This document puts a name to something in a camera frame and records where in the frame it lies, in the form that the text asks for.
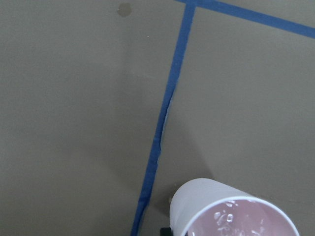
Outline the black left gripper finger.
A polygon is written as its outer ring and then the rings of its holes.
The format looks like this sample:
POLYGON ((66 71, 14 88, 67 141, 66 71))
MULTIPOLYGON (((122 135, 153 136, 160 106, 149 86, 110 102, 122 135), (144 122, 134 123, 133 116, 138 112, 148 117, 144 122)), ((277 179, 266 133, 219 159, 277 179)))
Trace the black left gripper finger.
POLYGON ((159 235, 160 236, 171 236, 171 228, 170 227, 160 228, 159 235))

